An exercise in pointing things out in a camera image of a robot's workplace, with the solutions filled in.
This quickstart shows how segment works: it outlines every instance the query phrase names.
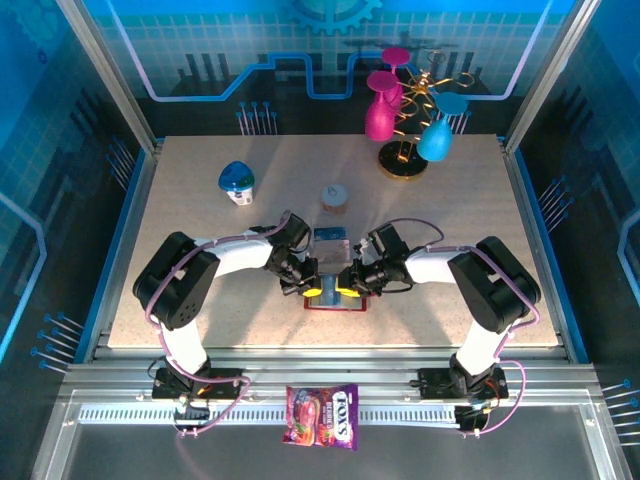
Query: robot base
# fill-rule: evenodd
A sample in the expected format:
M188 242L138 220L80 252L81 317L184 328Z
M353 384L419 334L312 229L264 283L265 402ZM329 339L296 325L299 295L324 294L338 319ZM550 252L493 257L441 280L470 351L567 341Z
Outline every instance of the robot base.
M401 160L400 154L407 160ZM385 173L405 180L418 178L429 163L418 155L416 145L408 141L387 143L378 153L378 162Z
M205 375L208 378L232 378L242 375L239 368L210 368ZM181 395L190 395L192 399L203 400L235 400L240 395L242 385L234 386L233 382L210 383L196 386L190 390L177 376L167 368L156 371L151 398L154 400L177 400Z
M487 380L493 382L494 388L487 384ZM460 398L453 388L451 375L448 368L421 368L418 370L418 380L411 381L411 386L420 389L420 398L423 400L453 400ZM481 381L476 387L470 389L467 396L470 400L492 400L509 398L509 389L504 371L494 368L486 380Z

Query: fox's candy package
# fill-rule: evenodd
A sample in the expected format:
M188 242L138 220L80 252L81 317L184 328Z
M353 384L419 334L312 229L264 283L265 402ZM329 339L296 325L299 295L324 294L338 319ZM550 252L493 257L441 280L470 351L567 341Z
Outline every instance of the fox's candy package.
M287 387L284 443L310 447L358 446L358 386Z

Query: blue lid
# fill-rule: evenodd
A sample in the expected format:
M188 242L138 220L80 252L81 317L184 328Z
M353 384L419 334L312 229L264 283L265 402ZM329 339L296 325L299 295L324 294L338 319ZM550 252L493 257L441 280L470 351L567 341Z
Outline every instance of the blue lid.
M255 178L251 169L238 161L224 167L218 179L218 186L227 192L247 190L253 187L254 183Z
M462 95L453 92L444 92L434 95L438 110L447 115L462 115L469 106L469 102Z

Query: wooden table surface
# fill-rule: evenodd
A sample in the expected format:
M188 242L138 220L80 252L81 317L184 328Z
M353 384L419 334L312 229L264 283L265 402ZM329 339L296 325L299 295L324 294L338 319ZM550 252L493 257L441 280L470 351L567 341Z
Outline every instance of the wooden table surface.
M499 237L538 279L522 220L493 135L456 135L448 158L413 181L393 180L377 166L379 144L364 135L168 137L112 325L112 347L157 347L131 293L135 278L166 236L238 234L274 225L291 209L309 225L347 227L352 244L381 223L419 217L440 226L442 245ZM228 163L241 160L256 177L254 203L237 207L217 185ZM347 213L322 213L330 183L347 188ZM410 248L433 238L422 225L401 224ZM512 343L555 345L544 299L542 322ZM197 317L205 346L451 346L464 341L471 317L458 288L424 284L411 292L374 298L365 313L303 309L299 296L283 297L276 277L243 270L216 279Z

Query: small bottle with blue cap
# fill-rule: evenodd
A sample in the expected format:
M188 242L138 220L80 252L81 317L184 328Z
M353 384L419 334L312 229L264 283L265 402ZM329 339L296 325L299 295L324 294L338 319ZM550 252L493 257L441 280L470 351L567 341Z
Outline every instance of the small bottle with blue cap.
M255 183L251 169L239 161L227 165L218 179L218 186L227 192L236 205L250 205L253 202Z

